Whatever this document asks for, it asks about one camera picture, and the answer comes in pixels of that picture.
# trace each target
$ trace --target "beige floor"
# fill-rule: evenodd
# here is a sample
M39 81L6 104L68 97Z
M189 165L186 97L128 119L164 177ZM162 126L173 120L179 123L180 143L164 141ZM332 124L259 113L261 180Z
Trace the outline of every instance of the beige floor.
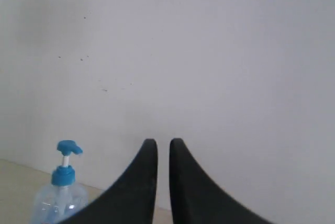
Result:
M0 160L0 223L27 224L35 193L49 180L50 174ZM90 200L102 192L97 188L86 188ZM157 208L154 224L171 223L171 212Z

